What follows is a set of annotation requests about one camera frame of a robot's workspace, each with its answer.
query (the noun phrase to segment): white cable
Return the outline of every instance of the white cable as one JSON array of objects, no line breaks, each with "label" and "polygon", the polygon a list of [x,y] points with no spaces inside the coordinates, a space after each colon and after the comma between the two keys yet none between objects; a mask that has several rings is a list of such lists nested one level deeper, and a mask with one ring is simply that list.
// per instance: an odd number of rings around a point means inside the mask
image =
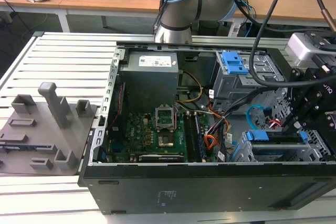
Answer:
[{"label": "white cable", "polygon": [[185,109],[186,111],[192,111],[192,112],[198,112],[198,113],[205,113],[205,114],[211,114],[213,115],[214,113],[212,112],[208,112],[208,111],[203,111],[203,110],[190,110],[187,109],[185,106],[183,106],[182,104],[179,103],[179,106],[181,106],[183,109]]}]

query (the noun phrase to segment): label sticker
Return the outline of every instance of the label sticker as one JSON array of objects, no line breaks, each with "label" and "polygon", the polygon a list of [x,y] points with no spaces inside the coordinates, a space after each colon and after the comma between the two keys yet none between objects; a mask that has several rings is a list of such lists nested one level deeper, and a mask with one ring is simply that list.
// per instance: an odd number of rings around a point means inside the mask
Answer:
[{"label": "label sticker", "polygon": [[209,97],[213,99],[215,96],[215,91],[213,89],[209,89]]},{"label": "label sticker", "polygon": [[218,151],[218,158],[219,158],[221,161],[225,162],[225,156],[224,156],[223,153],[221,153],[221,151]]},{"label": "label sticker", "polygon": [[9,149],[9,150],[19,150],[20,147],[16,147],[16,146],[4,146],[5,149]]},{"label": "label sticker", "polygon": [[143,55],[139,57],[139,67],[171,67],[170,56]]},{"label": "label sticker", "polygon": [[232,134],[227,133],[226,142],[228,142],[228,143],[232,143]]}]

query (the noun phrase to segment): electronic component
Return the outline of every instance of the electronic component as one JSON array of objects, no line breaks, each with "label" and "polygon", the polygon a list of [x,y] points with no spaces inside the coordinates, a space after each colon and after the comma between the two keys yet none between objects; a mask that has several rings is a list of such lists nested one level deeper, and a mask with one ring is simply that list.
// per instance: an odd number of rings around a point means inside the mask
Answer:
[{"label": "electronic component", "polygon": [[131,51],[119,74],[127,84],[130,112],[153,112],[161,104],[173,106],[179,75],[176,53]]},{"label": "electronic component", "polygon": [[175,119],[174,109],[169,106],[161,105],[155,108],[155,127],[159,131],[161,129],[174,130]]},{"label": "electronic component", "polygon": [[184,157],[179,155],[147,154],[139,156],[140,163],[183,163]]},{"label": "electronic component", "polygon": [[205,157],[204,142],[197,115],[183,115],[189,162],[202,162]]},{"label": "electronic component", "polygon": [[159,132],[157,134],[158,147],[173,147],[174,146],[174,133]]},{"label": "electronic component", "polygon": [[291,134],[288,136],[288,140],[284,142],[285,137],[280,137],[280,133],[274,135],[274,132],[265,131],[243,132],[243,137],[238,141],[229,161],[319,162],[322,158],[319,151],[320,146],[304,143],[306,137],[308,138],[307,134],[304,133]]}]

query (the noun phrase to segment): red cable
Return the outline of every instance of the red cable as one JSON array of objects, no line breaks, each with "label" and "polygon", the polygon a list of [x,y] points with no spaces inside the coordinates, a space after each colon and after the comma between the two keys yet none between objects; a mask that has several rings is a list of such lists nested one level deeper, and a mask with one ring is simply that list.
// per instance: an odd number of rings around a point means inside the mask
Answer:
[{"label": "red cable", "polygon": [[120,87],[120,91],[119,91],[119,98],[118,98],[118,112],[117,112],[117,115],[115,116],[114,120],[112,121],[112,124],[110,125],[109,129],[112,127],[112,125],[114,125],[116,119],[118,118],[119,116],[119,113],[120,113],[120,105],[121,105],[121,92],[122,92],[122,85]]}]

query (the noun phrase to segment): power cable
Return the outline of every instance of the power cable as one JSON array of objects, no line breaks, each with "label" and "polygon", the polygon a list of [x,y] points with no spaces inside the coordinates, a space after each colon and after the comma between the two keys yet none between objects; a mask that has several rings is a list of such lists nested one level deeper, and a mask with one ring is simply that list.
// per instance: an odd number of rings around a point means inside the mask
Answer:
[{"label": "power cable", "polygon": [[[243,7],[239,4],[239,0],[234,0],[236,3],[238,9],[244,14],[244,16],[251,21],[255,26],[261,27],[262,24],[253,19],[244,9]],[[324,29],[318,29],[318,28],[297,28],[297,29],[275,29],[275,28],[270,28],[270,27],[265,27],[265,30],[268,31],[276,31],[280,33],[299,33],[299,32],[305,32],[305,31],[322,31],[324,32]]]}]

